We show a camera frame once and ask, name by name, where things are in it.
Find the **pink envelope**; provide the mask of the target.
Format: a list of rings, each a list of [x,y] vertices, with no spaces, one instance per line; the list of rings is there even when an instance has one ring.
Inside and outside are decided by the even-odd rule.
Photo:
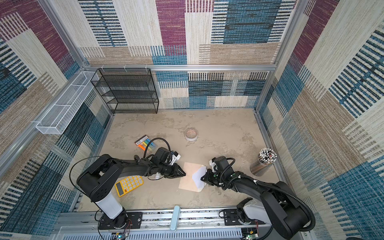
[[[192,179],[192,175],[202,166],[204,165],[185,163],[183,166],[183,170],[186,173],[186,176],[180,179],[179,189],[199,193]]]

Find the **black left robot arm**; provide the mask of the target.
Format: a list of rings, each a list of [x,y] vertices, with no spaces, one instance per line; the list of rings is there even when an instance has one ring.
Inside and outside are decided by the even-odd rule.
[[[104,215],[111,221],[124,221],[126,210],[111,194],[111,189],[119,178],[142,176],[149,177],[159,173],[165,179],[176,179],[186,176],[185,171],[173,162],[173,151],[170,144],[163,138],[154,138],[154,141],[163,141],[167,147],[160,147],[155,154],[147,156],[149,146],[145,148],[142,158],[135,156],[133,160],[120,160],[108,154],[95,156],[93,162],[84,172],[82,172],[76,182],[70,182],[75,189],[87,196],[91,202],[98,206]]]

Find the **white letter paper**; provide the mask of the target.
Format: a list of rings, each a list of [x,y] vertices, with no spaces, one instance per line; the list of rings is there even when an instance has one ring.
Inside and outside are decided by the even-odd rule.
[[[201,192],[203,188],[206,186],[206,183],[201,180],[201,178],[203,178],[206,173],[207,173],[206,166],[202,166],[192,175],[192,179],[197,187],[198,192]]]

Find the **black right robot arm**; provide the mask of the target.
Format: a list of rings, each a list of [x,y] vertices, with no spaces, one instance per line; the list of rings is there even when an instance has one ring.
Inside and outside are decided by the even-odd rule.
[[[231,189],[246,194],[263,205],[270,225],[286,240],[298,232],[309,232],[316,226],[316,217],[311,208],[299,199],[282,181],[272,184],[256,180],[243,172],[234,171],[234,158],[224,156],[213,158],[211,169],[201,177],[201,181],[210,185]]]

